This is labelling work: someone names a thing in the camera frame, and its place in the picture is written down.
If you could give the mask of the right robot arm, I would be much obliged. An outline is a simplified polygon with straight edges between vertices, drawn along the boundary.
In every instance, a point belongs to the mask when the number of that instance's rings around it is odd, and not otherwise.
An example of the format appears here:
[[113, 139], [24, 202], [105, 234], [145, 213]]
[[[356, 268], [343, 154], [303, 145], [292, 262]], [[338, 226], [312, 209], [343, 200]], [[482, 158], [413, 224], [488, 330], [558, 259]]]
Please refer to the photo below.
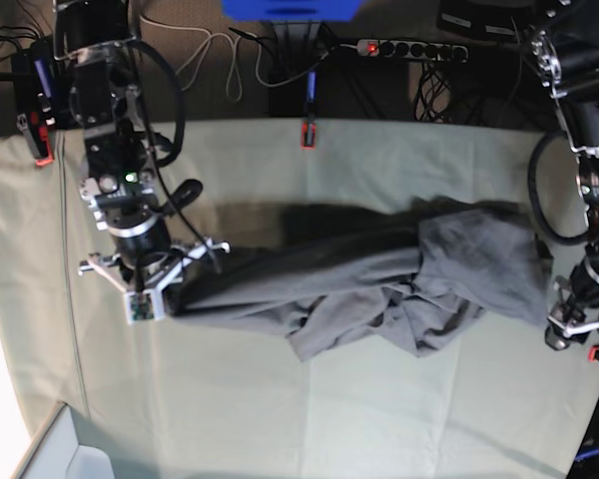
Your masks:
[[[125, 285], [145, 287], [186, 253], [169, 233], [166, 220], [180, 216], [202, 193], [197, 180], [183, 181], [160, 201], [161, 170], [179, 156], [186, 113], [171, 66], [144, 42], [133, 25], [127, 1], [56, 1], [53, 53], [71, 67], [68, 103], [82, 128], [86, 178], [81, 196], [99, 228], [108, 232], [114, 254], [96, 254], [87, 265], [119, 270]], [[150, 123], [136, 54], [151, 59], [165, 74], [175, 103], [175, 133], [168, 139]]]

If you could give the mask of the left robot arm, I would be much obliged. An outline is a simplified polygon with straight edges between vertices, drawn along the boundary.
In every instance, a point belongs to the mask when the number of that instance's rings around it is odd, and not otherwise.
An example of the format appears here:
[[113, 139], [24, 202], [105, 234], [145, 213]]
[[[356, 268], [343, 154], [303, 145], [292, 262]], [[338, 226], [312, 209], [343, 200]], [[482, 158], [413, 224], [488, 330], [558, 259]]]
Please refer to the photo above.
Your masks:
[[[545, 134], [529, 162], [530, 206], [542, 231], [562, 245], [584, 244], [582, 260], [558, 283], [549, 314], [561, 327], [579, 325], [589, 309], [599, 312], [599, 1], [538, 1], [527, 43], [536, 72], [555, 107], [559, 127]], [[585, 204], [586, 230], [574, 237], [557, 233], [544, 215], [538, 195], [537, 167], [557, 139], [568, 142], [578, 164], [576, 177]]]

